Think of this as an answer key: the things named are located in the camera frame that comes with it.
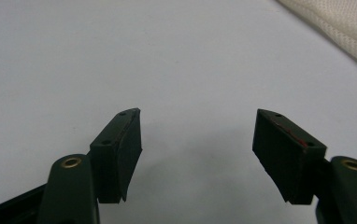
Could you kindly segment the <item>cream mesh laundry bag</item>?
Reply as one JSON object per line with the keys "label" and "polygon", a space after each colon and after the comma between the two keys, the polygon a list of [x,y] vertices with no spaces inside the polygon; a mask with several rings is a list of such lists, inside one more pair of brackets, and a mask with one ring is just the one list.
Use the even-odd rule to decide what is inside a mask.
{"label": "cream mesh laundry bag", "polygon": [[357,0],[278,0],[357,61]]}

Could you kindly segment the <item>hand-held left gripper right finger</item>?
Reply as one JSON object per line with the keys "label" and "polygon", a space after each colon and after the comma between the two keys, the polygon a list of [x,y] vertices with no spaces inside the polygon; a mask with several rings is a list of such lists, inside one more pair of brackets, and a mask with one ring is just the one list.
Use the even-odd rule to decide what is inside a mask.
{"label": "hand-held left gripper right finger", "polygon": [[252,151],[285,202],[311,204],[327,146],[285,116],[258,109]]}

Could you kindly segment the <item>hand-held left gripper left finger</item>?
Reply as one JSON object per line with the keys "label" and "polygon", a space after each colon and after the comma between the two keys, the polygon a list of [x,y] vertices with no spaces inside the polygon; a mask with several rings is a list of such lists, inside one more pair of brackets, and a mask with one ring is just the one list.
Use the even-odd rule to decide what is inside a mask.
{"label": "hand-held left gripper left finger", "polygon": [[99,203],[126,201],[141,152],[140,109],[124,110],[90,144],[89,157]]}

